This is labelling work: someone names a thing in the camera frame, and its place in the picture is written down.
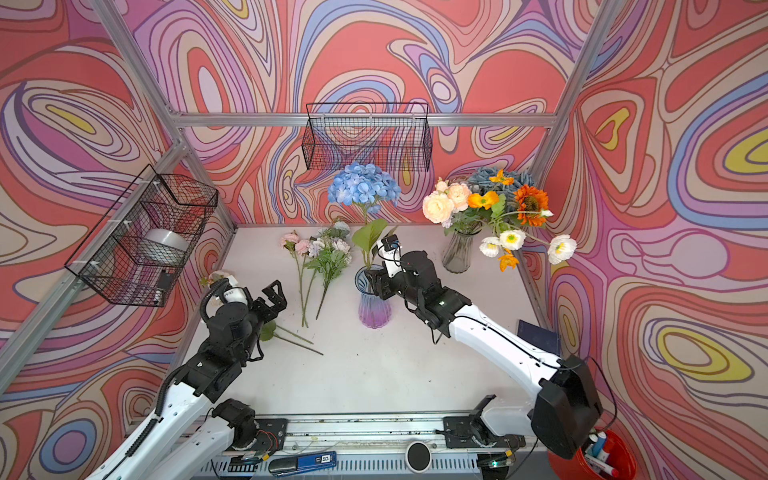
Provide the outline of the clear ribbed glass vase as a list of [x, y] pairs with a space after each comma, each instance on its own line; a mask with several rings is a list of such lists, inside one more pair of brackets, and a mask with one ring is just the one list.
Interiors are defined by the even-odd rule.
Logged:
[[471, 266], [474, 238], [477, 232], [464, 233], [455, 231], [450, 237], [448, 247], [442, 256], [442, 265], [450, 273], [461, 274]]

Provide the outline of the purple glass vase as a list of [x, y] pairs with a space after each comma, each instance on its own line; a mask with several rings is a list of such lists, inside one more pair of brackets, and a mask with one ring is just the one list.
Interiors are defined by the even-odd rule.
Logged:
[[373, 287], [361, 267], [355, 275], [355, 287], [360, 293], [358, 306], [358, 318], [369, 329], [380, 329], [391, 320], [392, 310], [390, 304], [375, 295]]

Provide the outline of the yellow orange poppy stem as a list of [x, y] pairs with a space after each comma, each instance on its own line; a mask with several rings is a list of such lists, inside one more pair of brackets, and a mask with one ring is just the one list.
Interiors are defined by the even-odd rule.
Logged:
[[517, 211], [518, 204], [515, 201], [515, 198], [512, 202], [507, 202], [504, 195], [498, 195], [493, 191], [490, 191], [483, 196], [471, 192], [469, 197], [469, 208], [471, 218], [479, 223], [481, 228], [487, 229], [489, 232], [488, 236], [490, 236], [491, 228], [487, 225], [487, 222], [490, 219], [492, 212], [500, 212], [504, 214]]

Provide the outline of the dusty blue rose bunch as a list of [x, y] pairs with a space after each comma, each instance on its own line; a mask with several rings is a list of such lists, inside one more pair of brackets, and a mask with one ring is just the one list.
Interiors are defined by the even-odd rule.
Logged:
[[503, 169], [494, 169], [492, 167], [477, 169], [469, 176], [467, 184], [472, 193], [483, 196], [493, 191], [498, 195], [504, 195], [507, 202], [514, 200], [516, 191], [523, 185], [536, 186], [533, 176], [528, 172], [507, 172]]

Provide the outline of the blue hydrangea flower stem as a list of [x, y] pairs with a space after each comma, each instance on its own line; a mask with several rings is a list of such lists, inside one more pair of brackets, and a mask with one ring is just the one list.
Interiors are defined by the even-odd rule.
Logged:
[[363, 214], [363, 226], [353, 235], [353, 243], [362, 252], [363, 263], [371, 270], [374, 247], [388, 227], [388, 221], [377, 218], [385, 203], [396, 204], [402, 190], [395, 178], [375, 164], [354, 162], [345, 166], [327, 190], [330, 203], [357, 206]]

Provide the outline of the white flower spray stem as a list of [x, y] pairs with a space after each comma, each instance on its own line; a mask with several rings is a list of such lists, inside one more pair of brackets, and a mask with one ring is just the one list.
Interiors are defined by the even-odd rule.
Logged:
[[492, 212], [487, 222], [491, 228], [491, 235], [481, 240], [479, 250], [485, 257], [497, 259], [501, 272], [515, 269], [520, 265], [517, 253], [522, 250], [526, 242], [545, 246], [550, 265], [558, 265], [570, 260], [578, 249], [575, 239], [568, 234], [563, 234], [546, 240], [540, 234], [534, 233], [539, 227], [530, 224], [530, 220], [546, 221], [551, 216], [552, 212], [549, 210], [513, 211], [504, 214]]

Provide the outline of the orange gerbera flower stem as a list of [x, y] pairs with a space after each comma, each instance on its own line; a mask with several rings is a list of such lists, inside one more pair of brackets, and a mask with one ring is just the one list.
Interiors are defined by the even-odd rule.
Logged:
[[544, 212], [549, 210], [549, 196], [545, 191], [522, 185], [515, 192], [515, 201], [518, 204], [517, 219], [521, 225], [541, 227], [546, 223]]

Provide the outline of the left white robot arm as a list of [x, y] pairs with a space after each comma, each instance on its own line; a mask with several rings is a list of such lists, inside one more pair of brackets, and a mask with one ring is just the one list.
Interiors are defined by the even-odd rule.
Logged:
[[280, 281], [254, 297], [228, 277], [203, 296], [199, 314], [208, 330], [198, 351], [162, 382], [154, 409], [91, 473], [93, 479], [189, 479], [228, 449], [281, 442], [264, 430], [247, 404], [225, 398], [252, 363], [263, 360], [261, 333], [287, 307]]

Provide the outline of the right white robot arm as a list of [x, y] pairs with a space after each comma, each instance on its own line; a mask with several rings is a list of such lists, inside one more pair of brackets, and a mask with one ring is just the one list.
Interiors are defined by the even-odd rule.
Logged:
[[604, 412], [587, 361], [562, 359], [511, 333], [468, 297], [444, 286], [424, 251], [378, 244], [381, 266], [365, 272], [374, 295], [395, 295], [423, 324], [462, 343], [510, 376], [532, 400], [526, 413], [533, 434], [551, 453], [570, 460]]

